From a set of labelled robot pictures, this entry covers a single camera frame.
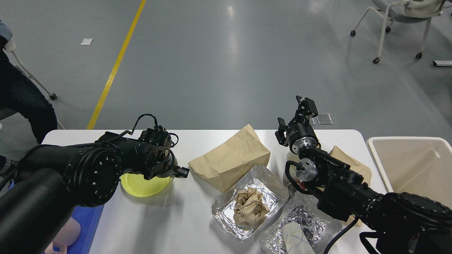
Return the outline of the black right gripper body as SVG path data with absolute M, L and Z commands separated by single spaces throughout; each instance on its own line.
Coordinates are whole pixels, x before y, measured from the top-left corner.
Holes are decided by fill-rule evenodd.
M 290 151 L 296 155 L 320 146 L 320 141 L 309 122 L 289 123 L 286 138 Z

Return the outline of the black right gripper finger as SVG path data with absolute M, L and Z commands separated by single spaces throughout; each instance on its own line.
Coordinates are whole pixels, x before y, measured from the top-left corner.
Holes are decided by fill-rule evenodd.
M 285 120 L 282 117 L 277 118 L 278 121 L 278 129 L 275 132 L 276 139 L 279 145 L 288 147 L 289 143 L 287 141 L 286 132 L 289 130 L 289 125 L 286 124 Z
M 296 96 L 298 108 L 295 113 L 295 124 L 315 125 L 313 118 L 318 116 L 315 102 L 307 97 Z

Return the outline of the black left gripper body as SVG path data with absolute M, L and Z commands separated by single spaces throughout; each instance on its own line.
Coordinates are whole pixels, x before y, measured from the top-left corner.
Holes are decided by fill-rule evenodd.
M 173 151 L 169 150 L 168 161 L 165 161 L 164 169 L 157 174 L 157 177 L 176 177 L 178 162 Z

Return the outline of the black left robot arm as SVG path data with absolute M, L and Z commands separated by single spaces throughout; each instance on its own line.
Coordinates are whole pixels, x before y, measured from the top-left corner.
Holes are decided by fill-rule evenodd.
M 159 125 L 130 138 L 136 129 L 105 132 L 93 143 L 30 149 L 1 167 L 1 253 L 42 254 L 77 206 L 97 207 L 114 195 L 124 174 L 186 178 L 177 163 L 174 135 Z

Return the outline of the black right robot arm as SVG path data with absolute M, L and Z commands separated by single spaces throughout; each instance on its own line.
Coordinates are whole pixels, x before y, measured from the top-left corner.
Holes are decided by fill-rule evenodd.
M 363 175 L 349 164 L 321 149 L 310 125 L 318 115 L 315 102 L 296 96 L 294 118 L 285 123 L 278 118 L 275 136 L 290 148 L 299 162 L 287 161 L 285 175 L 300 193 L 318 199 L 317 207 L 334 219 L 354 220 L 326 246 L 332 245 L 359 220 L 371 231 L 362 232 L 360 241 L 370 254 L 450 254 L 451 209 L 439 201 L 407 192 L 381 194 L 364 182 Z

